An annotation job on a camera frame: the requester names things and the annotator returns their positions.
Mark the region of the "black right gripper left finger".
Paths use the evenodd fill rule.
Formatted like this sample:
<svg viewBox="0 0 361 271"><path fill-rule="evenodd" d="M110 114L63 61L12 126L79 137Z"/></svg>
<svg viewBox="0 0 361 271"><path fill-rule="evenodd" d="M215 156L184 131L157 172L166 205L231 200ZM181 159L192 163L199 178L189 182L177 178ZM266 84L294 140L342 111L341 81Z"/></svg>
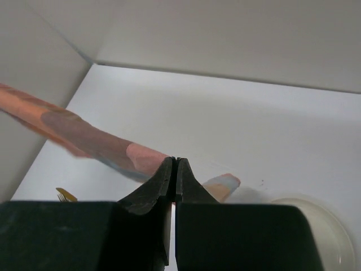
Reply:
<svg viewBox="0 0 361 271"><path fill-rule="evenodd" d="M122 212L122 254L134 265L169 265L173 159L118 201Z"/></svg>

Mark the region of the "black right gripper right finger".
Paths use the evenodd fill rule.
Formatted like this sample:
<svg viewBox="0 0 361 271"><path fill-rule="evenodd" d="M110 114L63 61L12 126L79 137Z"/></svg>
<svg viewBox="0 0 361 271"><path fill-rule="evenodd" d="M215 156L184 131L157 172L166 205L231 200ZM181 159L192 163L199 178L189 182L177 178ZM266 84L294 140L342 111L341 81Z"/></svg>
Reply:
<svg viewBox="0 0 361 271"><path fill-rule="evenodd" d="M175 203L218 204L195 178L188 159L177 159Z"/></svg>

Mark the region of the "gold fork black handle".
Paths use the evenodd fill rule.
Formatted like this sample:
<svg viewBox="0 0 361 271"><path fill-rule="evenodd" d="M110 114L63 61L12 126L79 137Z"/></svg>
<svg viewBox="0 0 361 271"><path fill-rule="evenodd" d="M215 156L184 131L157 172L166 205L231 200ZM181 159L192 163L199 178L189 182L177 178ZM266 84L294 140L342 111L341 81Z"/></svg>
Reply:
<svg viewBox="0 0 361 271"><path fill-rule="evenodd" d="M57 195L60 202L68 202L68 199L63 194Z"/></svg>

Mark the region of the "orange checkered cloth placemat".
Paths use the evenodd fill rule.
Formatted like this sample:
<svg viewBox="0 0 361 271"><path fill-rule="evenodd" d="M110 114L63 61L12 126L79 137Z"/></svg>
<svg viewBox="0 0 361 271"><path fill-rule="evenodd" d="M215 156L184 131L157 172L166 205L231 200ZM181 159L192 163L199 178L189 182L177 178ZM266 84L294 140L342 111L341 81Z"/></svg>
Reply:
<svg viewBox="0 0 361 271"><path fill-rule="evenodd" d="M7 85L1 85L1 111L78 158L95 159L145 183L167 155L92 126L78 115Z"/></svg>

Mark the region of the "cream round plate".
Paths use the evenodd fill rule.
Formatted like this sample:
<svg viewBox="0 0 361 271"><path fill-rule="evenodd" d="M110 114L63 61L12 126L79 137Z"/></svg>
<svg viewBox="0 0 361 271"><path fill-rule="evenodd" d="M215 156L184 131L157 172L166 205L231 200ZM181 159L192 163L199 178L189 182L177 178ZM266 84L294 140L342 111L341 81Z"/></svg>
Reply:
<svg viewBox="0 0 361 271"><path fill-rule="evenodd" d="M309 198L277 198L271 203L295 206L305 215L325 270L356 270L352 241L331 211Z"/></svg>

